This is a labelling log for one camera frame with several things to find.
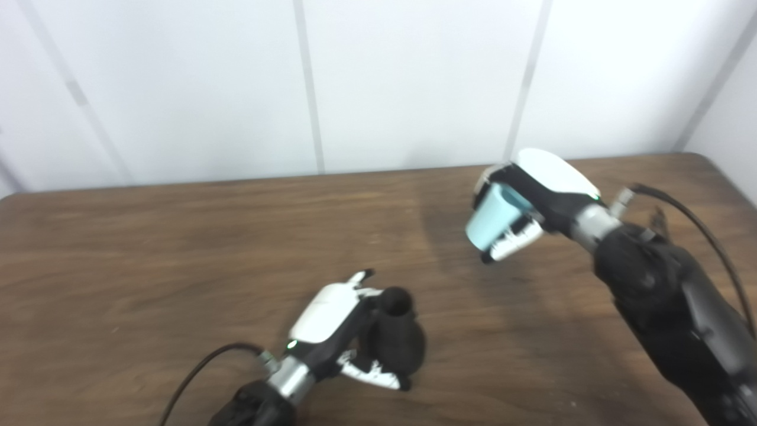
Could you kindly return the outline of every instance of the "white fingertip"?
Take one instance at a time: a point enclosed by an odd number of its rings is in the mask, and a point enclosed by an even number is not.
[[[500,261],[514,252],[519,251],[538,240],[544,233],[536,221],[531,221],[519,233],[508,232],[504,237],[497,240],[489,250],[489,255],[495,261]]]
[[[495,164],[487,167],[486,170],[481,173],[481,176],[478,178],[478,182],[476,182],[476,185],[473,187],[473,194],[478,195],[478,192],[481,191],[481,188],[484,187],[484,184],[489,182],[489,176],[503,167],[505,167],[504,164]]]
[[[352,278],[347,280],[347,282],[348,283],[362,283],[365,278],[366,278],[366,272],[360,271],[357,274],[353,275]]]
[[[378,361],[373,361],[371,369],[368,372],[360,370],[350,361],[350,356],[347,352],[342,354],[337,363],[341,365],[341,373],[349,378],[353,378],[356,381],[362,381],[363,383],[372,384],[374,386],[386,387],[388,389],[400,389],[400,380],[392,373],[382,372],[382,366]]]
[[[370,287],[363,287],[361,289],[355,290],[358,296],[360,297],[376,297],[379,294],[384,291],[383,289],[372,289]]]

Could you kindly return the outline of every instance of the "light blue cup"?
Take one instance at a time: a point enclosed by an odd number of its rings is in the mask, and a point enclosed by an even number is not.
[[[468,221],[468,239],[479,250],[489,250],[513,222],[532,209],[531,203],[509,185],[492,183],[489,192]]]

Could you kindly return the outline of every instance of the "black cup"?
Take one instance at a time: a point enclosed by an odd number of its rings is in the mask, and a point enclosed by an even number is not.
[[[389,287],[378,296],[375,320],[361,346],[384,369],[409,376],[418,371],[425,356],[425,335],[416,322],[413,298],[403,288]]]

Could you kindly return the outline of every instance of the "white wall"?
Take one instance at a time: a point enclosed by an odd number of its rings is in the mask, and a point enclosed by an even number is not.
[[[11,195],[15,192],[15,188],[4,177],[0,177],[0,199]]]
[[[696,128],[687,151],[709,157],[757,205],[757,40]]]
[[[756,5],[556,1],[516,150],[670,151]]]
[[[0,160],[40,191],[668,151],[755,8],[0,0]]]

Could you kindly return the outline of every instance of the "wooden table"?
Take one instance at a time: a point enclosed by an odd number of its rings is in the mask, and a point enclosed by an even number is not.
[[[757,283],[757,211],[704,158],[573,161],[611,199],[624,183],[688,204]],[[409,393],[338,377],[301,423],[704,424],[657,373],[558,236],[485,266],[463,228],[481,167],[11,196],[0,203],[0,419],[14,426],[153,424],[206,353],[247,340],[280,352],[313,294],[357,270],[406,287],[428,336]],[[647,223],[641,198],[626,217]],[[676,243],[734,292],[705,240],[665,209]],[[223,356],[171,424],[203,425],[263,373]]]

